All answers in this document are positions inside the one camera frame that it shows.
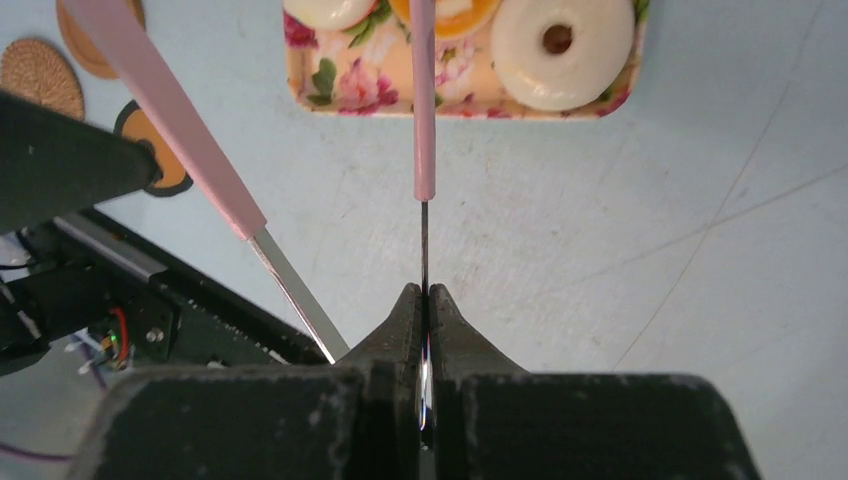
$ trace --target screw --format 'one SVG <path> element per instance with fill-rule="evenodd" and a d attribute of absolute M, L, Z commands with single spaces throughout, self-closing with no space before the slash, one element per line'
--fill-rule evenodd
<path fill-rule="evenodd" d="M 162 331 L 161 328 L 153 327 L 148 332 L 147 335 L 144 336 L 148 342 L 161 342 L 165 339 L 165 332 Z"/>

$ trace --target pink knife handle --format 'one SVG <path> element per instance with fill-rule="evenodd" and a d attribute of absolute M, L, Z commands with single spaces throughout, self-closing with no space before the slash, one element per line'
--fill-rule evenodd
<path fill-rule="evenodd" d="M 415 85 L 415 198 L 436 196 L 436 3 L 410 0 Z"/>
<path fill-rule="evenodd" d="M 252 238 L 265 216 L 126 2 L 65 0 L 65 7 L 232 229 Z"/>

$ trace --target white donut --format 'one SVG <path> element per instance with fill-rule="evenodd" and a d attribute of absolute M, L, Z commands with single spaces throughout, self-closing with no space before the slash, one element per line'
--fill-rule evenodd
<path fill-rule="evenodd" d="M 571 46 L 543 45 L 556 25 L 571 28 Z M 601 95 L 621 73 L 635 29 L 632 0 L 504 0 L 492 26 L 495 72 L 515 99 L 561 111 Z"/>
<path fill-rule="evenodd" d="M 359 23 L 375 0 L 284 0 L 283 8 L 315 30 L 344 30 Z"/>

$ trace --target floral tray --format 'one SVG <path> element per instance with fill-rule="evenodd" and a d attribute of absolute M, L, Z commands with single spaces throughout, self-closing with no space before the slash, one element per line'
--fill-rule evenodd
<path fill-rule="evenodd" d="M 650 0 L 633 0 L 636 38 L 630 58 L 597 100 L 574 110 L 544 112 L 516 102 L 492 67 L 491 23 L 474 35 L 436 44 L 436 114 L 458 117 L 590 120 L 627 101 L 642 64 Z M 312 112 L 340 115 L 411 115 L 410 34 L 379 0 L 362 22 L 342 32 L 311 30 L 284 15 L 288 83 Z"/>

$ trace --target brown coaster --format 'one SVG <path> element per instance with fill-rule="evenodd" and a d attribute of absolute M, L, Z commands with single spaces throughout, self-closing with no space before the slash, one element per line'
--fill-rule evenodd
<path fill-rule="evenodd" d="M 144 28 L 144 9 L 141 7 L 141 0 L 125 0 L 127 6 L 135 13 L 135 18 L 138 23 Z M 62 32 L 62 39 L 71 55 L 74 56 L 77 62 L 82 65 L 82 68 L 88 70 L 95 77 L 104 78 L 107 80 L 118 78 L 118 74 L 112 70 L 109 62 L 100 53 L 100 50 L 94 46 L 94 42 L 88 38 L 88 35 L 77 25 L 73 17 L 65 10 L 63 0 L 56 0 L 56 15 L 59 17 L 59 30 Z"/>
<path fill-rule="evenodd" d="M 34 38 L 15 40 L 0 60 L 6 90 L 69 117 L 83 120 L 85 105 L 74 71 L 55 48 Z"/>
<path fill-rule="evenodd" d="M 115 121 L 115 133 L 144 145 L 156 158 L 162 170 L 162 178 L 144 189 L 156 197 L 173 197 L 189 189 L 194 183 L 183 168 L 171 147 L 165 142 L 150 119 L 139 108 L 135 100 L 131 101 L 118 114 Z"/>

